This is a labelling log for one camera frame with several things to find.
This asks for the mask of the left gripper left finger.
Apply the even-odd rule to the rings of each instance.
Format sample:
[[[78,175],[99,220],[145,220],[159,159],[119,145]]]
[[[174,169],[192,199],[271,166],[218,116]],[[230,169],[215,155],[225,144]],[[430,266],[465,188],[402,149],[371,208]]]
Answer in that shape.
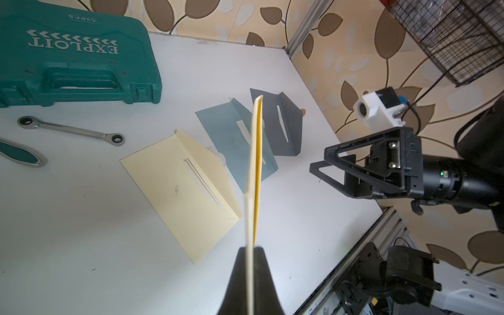
[[[246,248],[238,250],[223,302],[218,315],[247,315],[248,298],[248,255]]]

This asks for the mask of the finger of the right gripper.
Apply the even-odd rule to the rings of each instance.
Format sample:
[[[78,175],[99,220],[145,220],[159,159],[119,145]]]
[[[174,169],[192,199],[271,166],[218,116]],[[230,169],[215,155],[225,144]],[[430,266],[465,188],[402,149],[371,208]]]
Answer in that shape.
[[[421,140],[410,127],[393,127],[325,149],[324,162],[344,171],[344,183],[325,182],[347,197],[421,197]]]
[[[338,181],[328,171],[343,171],[343,182]],[[317,161],[310,164],[309,171],[320,181],[325,182],[346,197],[354,199],[372,199],[374,197],[373,180],[369,171],[356,164],[356,155],[330,158],[329,161]]]

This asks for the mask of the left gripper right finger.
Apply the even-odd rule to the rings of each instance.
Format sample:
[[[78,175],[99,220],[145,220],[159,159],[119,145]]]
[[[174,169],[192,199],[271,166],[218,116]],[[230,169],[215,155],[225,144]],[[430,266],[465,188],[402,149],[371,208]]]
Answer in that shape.
[[[265,250],[255,247],[253,252],[254,314],[284,315],[270,273]]]

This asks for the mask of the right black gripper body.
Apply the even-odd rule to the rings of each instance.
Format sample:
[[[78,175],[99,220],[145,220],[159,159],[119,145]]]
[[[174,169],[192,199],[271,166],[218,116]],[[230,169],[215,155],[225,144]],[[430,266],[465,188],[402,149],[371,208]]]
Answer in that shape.
[[[374,186],[375,199],[412,200],[412,210],[423,214],[423,206],[451,205],[456,213],[473,209],[503,209],[503,176],[468,161],[420,154],[413,151],[411,171],[405,172],[405,189],[388,193]]]

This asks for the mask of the yellow envelope red seal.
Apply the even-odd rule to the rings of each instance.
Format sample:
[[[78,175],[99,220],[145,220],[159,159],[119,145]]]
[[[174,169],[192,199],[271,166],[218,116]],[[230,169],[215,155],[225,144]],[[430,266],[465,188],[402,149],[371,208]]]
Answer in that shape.
[[[259,207],[261,199],[261,177],[262,177],[262,129],[263,119],[263,96],[260,95],[254,100],[253,114],[251,118],[251,143],[248,167],[248,179],[244,193],[246,210],[246,247],[245,247],[245,288],[247,314],[254,314],[255,293],[254,293],[254,248],[257,239],[257,220],[259,217]]]

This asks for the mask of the dark grey envelope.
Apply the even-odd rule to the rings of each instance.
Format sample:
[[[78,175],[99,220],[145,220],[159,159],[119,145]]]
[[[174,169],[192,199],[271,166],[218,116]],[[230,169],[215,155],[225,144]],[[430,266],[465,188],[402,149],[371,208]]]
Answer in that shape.
[[[298,156],[303,136],[302,110],[285,94],[250,89],[255,100],[262,98],[263,121],[272,153],[275,156]]]

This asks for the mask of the yellow envelope green seal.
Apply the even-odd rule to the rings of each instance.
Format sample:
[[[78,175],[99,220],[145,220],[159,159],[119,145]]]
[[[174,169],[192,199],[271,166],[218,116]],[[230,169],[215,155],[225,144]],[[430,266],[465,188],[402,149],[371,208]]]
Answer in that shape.
[[[120,162],[194,264],[243,216],[221,159],[181,130]]]

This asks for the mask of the light blue envelope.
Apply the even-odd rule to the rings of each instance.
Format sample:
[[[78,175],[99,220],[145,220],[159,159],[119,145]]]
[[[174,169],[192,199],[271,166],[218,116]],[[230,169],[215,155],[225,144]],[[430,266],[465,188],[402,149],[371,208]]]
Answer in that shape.
[[[251,151],[252,113],[236,99],[196,115],[240,187],[246,188]]]

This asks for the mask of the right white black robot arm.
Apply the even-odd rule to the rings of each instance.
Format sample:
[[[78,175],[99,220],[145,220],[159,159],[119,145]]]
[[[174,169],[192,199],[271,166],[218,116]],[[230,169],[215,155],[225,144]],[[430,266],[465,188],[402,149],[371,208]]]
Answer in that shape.
[[[354,199],[411,199],[412,211],[452,206],[492,213],[503,235],[503,99],[467,122],[454,137],[457,158],[425,155],[409,127],[394,127],[327,147],[310,171]],[[334,283],[347,314],[358,314],[371,298],[395,305],[436,306],[458,314],[502,314],[503,288],[456,270],[437,255],[393,245],[381,255],[368,243]]]

